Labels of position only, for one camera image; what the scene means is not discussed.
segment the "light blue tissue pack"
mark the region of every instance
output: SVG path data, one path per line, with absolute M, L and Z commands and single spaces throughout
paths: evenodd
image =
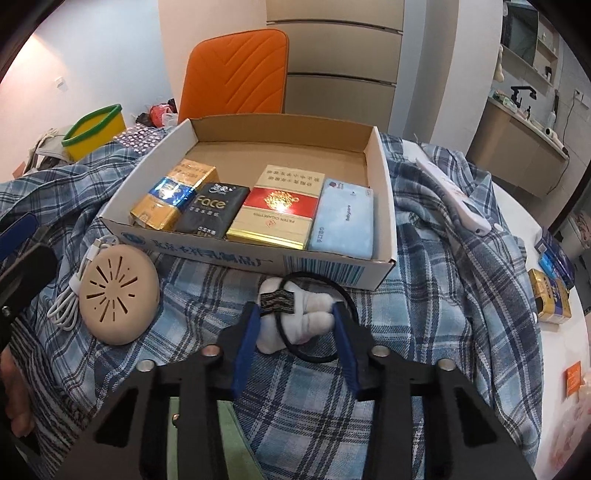
M 374 251 L 374 191 L 326 179 L 308 250 L 369 260 Z

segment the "red plastic bag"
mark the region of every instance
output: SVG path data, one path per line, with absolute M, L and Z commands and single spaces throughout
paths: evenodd
M 157 127 L 162 128 L 164 126 L 164 123 L 162 121 L 162 116 L 165 113 L 172 113 L 172 112 L 173 112 L 173 109 L 167 103 L 161 103 L 160 105 L 154 105 L 150 109 L 150 118 L 152 120 L 152 123 L 154 125 L 156 125 Z

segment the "beige cabinet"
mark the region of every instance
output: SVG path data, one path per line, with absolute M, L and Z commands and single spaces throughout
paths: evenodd
M 326 116 L 388 129 L 395 87 L 330 76 L 287 78 L 286 113 Z
M 337 20 L 402 31 L 404 0 L 267 0 L 267 20 Z
M 491 98 L 466 158 L 538 198 L 556 185 L 568 161 L 534 125 Z
M 396 83 L 402 35 L 349 24 L 278 24 L 290 38 L 288 70 Z
M 290 39 L 285 112 L 388 130 L 404 0 L 267 0 Z

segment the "power cord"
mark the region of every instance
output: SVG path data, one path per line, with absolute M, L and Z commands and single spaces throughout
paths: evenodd
M 569 111 L 569 115 L 566 118 L 566 123 L 564 124 L 564 131 L 562 132 L 562 143 L 564 144 L 564 136 L 566 135 L 566 127 L 568 127 L 569 125 L 569 120 L 570 120 L 570 114 L 573 113 L 573 109 L 574 109 L 574 103 L 575 103 L 575 97 L 577 96 L 576 92 L 573 93 L 573 104 L 570 107 L 570 111 Z M 570 155 L 568 156 L 568 159 L 566 160 L 566 166 L 564 168 L 564 170 L 562 171 L 562 173 L 560 174 L 560 178 L 558 179 L 558 181 L 556 182 L 556 185 L 554 185 L 549 191 L 548 193 L 546 193 L 546 195 L 549 195 L 550 193 L 552 193 L 556 187 L 558 185 L 560 185 L 560 180 L 562 180 L 562 177 L 564 177 L 564 174 L 566 173 L 566 170 L 568 169 L 570 165 Z
M 72 275 L 68 287 L 60 293 L 55 303 L 47 312 L 47 319 L 58 328 L 69 332 L 78 322 L 79 308 L 78 296 L 80 295 L 80 283 L 86 268 L 95 259 L 102 249 L 118 245 L 119 239 L 115 235 L 105 235 L 96 239 L 84 254 L 78 272 Z

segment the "person's hand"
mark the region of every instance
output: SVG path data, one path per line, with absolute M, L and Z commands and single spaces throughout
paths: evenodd
M 16 437 L 29 435 L 35 428 L 35 420 L 29 403 L 27 384 L 14 363 L 10 348 L 0 355 L 0 381 L 8 397 L 6 415 L 11 420 L 11 429 Z

